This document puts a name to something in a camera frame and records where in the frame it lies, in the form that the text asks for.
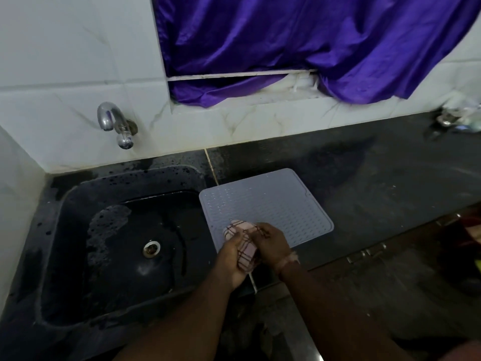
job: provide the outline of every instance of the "wall-mounted faucet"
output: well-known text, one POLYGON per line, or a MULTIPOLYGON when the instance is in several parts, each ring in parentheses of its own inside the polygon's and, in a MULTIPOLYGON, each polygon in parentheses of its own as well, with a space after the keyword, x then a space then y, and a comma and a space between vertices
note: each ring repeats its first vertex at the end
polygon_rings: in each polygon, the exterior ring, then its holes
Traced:
POLYGON ((117 105, 105 102, 97 109, 97 119, 100 128, 110 131, 115 129, 118 133, 117 144, 122 149, 130 149, 134 145, 132 136, 139 131, 137 125, 129 119, 125 119, 117 105))

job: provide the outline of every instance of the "satin fabric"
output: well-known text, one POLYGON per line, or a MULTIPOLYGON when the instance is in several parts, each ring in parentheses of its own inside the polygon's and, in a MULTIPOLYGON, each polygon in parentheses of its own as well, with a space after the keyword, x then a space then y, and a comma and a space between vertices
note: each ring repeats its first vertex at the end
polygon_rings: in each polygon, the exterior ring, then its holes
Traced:
MULTIPOLYGON (((167 76, 317 68, 355 104, 408 98, 472 26, 481 0, 153 0, 167 76)), ((285 75, 170 82, 213 106, 285 75)))

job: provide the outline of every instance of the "sink basin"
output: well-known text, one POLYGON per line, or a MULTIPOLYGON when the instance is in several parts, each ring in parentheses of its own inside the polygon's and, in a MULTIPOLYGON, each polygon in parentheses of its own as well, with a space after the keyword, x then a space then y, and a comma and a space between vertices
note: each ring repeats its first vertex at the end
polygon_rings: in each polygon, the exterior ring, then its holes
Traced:
POLYGON ((205 187, 197 170, 171 166, 71 189, 52 234, 43 320, 73 325, 192 290, 216 255, 198 198, 205 187))

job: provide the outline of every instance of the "gray silicone mat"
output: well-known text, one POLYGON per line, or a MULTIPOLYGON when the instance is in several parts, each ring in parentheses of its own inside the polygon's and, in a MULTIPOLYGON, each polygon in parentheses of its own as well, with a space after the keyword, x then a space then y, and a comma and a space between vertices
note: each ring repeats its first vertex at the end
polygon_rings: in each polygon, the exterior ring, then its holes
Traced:
POLYGON ((289 168, 204 189, 202 209, 217 251, 233 219, 267 222, 284 232, 291 247, 334 229, 326 212, 289 168))

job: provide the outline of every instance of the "hand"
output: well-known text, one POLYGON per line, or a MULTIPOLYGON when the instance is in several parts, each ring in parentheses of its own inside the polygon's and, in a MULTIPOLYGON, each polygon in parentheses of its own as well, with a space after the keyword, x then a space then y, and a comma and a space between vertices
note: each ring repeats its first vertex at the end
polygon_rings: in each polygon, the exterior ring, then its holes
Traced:
POLYGON ((246 277, 246 273, 237 267, 237 246, 242 235, 242 232, 238 232, 224 243, 213 268, 214 273, 229 286, 230 291, 242 284, 246 277))
POLYGON ((256 225, 260 230, 250 233, 249 236, 259 249, 264 262, 274 268, 279 261, 290 255, 292 250, 281 230, 267 223, 256 225))

